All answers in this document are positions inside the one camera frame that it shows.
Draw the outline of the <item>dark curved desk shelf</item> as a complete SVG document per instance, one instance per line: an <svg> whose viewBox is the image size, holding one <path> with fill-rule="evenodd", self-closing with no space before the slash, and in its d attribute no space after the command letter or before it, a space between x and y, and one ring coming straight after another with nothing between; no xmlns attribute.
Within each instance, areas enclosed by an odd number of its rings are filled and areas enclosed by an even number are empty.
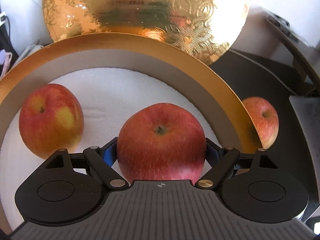
<svg viewBox="0 0 320 240"><path fill-rule="evenodd" d="M296 34L289 22L279 15L264 10L264 19L270 31L293 56L293 66L304 82L319 90L319 48L313 47Z"/></svg>

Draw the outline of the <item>gold round box lid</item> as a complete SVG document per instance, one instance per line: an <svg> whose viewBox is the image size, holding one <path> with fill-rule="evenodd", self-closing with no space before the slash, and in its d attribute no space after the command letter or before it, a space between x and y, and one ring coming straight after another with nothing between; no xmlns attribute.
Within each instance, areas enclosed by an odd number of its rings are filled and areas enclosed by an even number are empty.
<svg viewBox="0 0 320 240"><path fill-rule="evenodd" d="M54 41L90 33L128 33L167 43L205 64L238 38L249 0L42 0Z"/></svg>

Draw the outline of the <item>grey paper stack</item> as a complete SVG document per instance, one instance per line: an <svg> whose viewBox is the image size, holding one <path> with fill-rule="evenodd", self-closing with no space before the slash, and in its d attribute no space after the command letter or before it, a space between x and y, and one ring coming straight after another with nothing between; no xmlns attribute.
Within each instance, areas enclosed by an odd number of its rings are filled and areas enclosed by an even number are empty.
<svg viewBox="0 0 320 240"><path fill-rule="evenodd" d="M312 161L319 166L319 98L290 96L289 101L304 133Z"/></svg>

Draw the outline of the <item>red streaked apple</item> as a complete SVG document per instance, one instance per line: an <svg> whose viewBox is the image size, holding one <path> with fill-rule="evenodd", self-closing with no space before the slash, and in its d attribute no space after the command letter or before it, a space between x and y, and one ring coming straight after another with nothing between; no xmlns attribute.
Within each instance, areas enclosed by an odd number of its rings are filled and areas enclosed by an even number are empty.
<svg viewBox="0 0 320 240"><path fill-rule="evenodd" d="M257 96L246 98L242 103L257 129L264 148L270 148L279 132L277 111L266 99Z"/></svg>

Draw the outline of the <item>gold gift box base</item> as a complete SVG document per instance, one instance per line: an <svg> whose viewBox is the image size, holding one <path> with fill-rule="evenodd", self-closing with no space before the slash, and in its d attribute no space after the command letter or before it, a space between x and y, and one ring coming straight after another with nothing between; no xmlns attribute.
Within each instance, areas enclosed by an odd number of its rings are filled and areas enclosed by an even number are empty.
<svg viewBox="0 0 320 240"><path fill-rule="evenodd" d="M68 38L21 61L1 80L1 133L33 90L62 75L97 67L135 70L178 90L201 111L223 146L246 153L262 146L241 100L216 72L168 44L124 33Z"/></svg>

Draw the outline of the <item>red apple with yellow patch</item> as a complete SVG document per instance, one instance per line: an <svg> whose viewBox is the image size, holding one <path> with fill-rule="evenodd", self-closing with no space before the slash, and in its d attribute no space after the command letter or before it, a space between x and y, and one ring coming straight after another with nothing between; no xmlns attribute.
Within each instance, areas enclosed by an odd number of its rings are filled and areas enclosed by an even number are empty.
<svg viewBox="0 0 320 240"><path fill-rule="evenodd" d="M25 146L42 159L60 148L75 150L84 132L81 105L65 86L47 84L24 101L19 131Z"/></svg>

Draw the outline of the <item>deep red apple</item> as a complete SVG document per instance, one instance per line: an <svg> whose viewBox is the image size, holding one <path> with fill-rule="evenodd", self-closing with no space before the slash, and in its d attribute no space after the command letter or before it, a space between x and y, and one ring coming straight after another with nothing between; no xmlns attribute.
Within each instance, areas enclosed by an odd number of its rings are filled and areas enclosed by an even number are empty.
<svg viewBox="0 0 320 240"><path fill-rule="evenodd" d="M201 175L206 137L187 110L171 103L146 107L123 124L117 141L120 170L135 180L191 180Z"/></svg>

